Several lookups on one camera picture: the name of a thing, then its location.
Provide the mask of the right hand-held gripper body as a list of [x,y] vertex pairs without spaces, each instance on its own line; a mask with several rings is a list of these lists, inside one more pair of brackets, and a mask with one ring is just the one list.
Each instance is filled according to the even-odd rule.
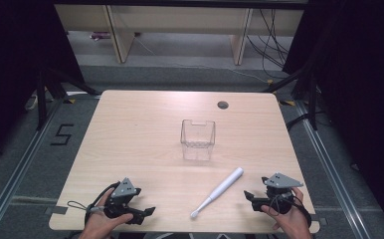
[[303,183],[286,176],[282,173],[275,173],[268,180],[266,185],[267,196],[272,201],[271,207],[280,214],[286,214],[293,203],[293,187],[303,187]]

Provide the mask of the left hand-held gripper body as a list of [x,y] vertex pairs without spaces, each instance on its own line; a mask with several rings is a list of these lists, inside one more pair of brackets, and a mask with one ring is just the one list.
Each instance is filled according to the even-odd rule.
[[108,218],[116,218],[122,214],[129,213],[128,203],[136,195],[136,188],[129,178],[122,180],[107,198],[104,204],[104,214]]

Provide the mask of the white electric toothbrush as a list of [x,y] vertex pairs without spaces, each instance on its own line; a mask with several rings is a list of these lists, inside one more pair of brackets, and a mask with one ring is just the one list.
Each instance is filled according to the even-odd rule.
[[222,195],[230,186],[232,186],[244,173],[242,167],[236,168],[229,176],[227,176],[210,194],[209,196],[190,214],[191,218],[196,218],[200,211],[207,205]]

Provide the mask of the clear plastic container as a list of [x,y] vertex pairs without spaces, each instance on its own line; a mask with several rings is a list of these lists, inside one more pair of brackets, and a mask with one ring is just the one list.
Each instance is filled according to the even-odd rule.
[[209,160],[215,145],[215,136],[216,124],[213,121],[184,119],[180,136],[183,158],[186,160]]

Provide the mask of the person's right hand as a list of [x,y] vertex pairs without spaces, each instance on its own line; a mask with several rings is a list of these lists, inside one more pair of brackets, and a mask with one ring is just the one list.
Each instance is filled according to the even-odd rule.
[[267,205],[263,205],[261,209],[276,221],[273,229],[282,229],[288,239],[313,239],[304,214],[296,206],[287,214],[276,214],[275,210]]

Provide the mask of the person's left hand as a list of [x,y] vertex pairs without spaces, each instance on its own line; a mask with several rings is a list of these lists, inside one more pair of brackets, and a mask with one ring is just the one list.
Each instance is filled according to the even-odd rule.
[[116,218],[108,218],[103,212],[93,213],[78,239],[110,239],[111,232],[119,225],[129,222],[131,213]]

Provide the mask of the grey tape strip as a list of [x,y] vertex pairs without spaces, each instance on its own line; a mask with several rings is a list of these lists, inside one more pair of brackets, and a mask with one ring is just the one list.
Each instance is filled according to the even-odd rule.
[[324,217],[320,217],[317,214],[310,215],[311,224],[318,223],[320,226],[325,226],[328,224],[327,220]]
[[65,206],[50,206],[46,208],[45,214],[46,215],[52,215],[52,214],[65,215],[67,211],[68,211],[68,208]]

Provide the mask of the black metal stand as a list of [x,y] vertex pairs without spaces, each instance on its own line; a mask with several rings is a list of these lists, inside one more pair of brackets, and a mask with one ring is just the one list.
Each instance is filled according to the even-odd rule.
[[86,92],[91,96],[100,96],[101,92],[89,87],[83,77],[72,78],[62,71],[53,68],[42,68],[38,73],[37,80],[37,100],[38,100],[38,126],[41,129],[48,119],[46,106],[46,91],[49,91],[56,100],[63,100],[68,96],[67,91],[63,88],[62,82],[69,83],[72,86]]
[[314,130],[317,130],[316,126],[316,78],[312,72],[312,67],[303,66],[301,69],[297,70],[295,73],[289,75],[281,81],[271,84],[267,89],[264,90],[264,93],[273,93],[280,88],[295,82],[293,90],[291,91],[291,96],[294,100],[308,100],[308,110],[306,114],[300,116],[302,120],[308,120],[309,124]]

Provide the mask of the black curtain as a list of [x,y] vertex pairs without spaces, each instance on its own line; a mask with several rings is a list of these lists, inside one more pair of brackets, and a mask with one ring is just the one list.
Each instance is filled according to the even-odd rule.
[[0,144],[52,69],[84,77],[52,0],[0,0]]
[[284,71],[303,66],[337,9],[338,31],[315,77],[330,118],[384,212],[384,0],[307,0]]

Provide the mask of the light wooden desk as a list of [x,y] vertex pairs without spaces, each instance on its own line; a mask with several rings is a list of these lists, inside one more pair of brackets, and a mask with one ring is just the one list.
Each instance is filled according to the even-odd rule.
[[234,64],[242,64],[251,35],[295,35],[301,10],[57,4],[67,31],[108,32],[123,63],[136,33],[217,34],[230,37]]

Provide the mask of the aluminium floor rail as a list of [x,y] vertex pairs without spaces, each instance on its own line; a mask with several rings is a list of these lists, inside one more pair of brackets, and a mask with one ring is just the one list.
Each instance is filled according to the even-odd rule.
[[309,136],[309,139],[317,153],[317,156],[324,168],[324,171],[328,177],[331,187],[335,193],[335,196],[339,202],[339,205],[350,225],[351,230],[356,239],[371,239],[371,235],[363,221],[361,214],[354,201],[352,200],[349,192],[347,191],[343,180],[338,174],[335,166],[333,165],[332,159],[322,142],[319,133],[313,128],[309,122],[309,112],[305,108],[302,101],[296,102],[297,112],[301,117],[304,117],[303,125]]
[[61,100],[54,100],[49,105],[46,119],[40,126],[36,123],[36,113],[23,114],[0,146],[0,221],[61,104]]

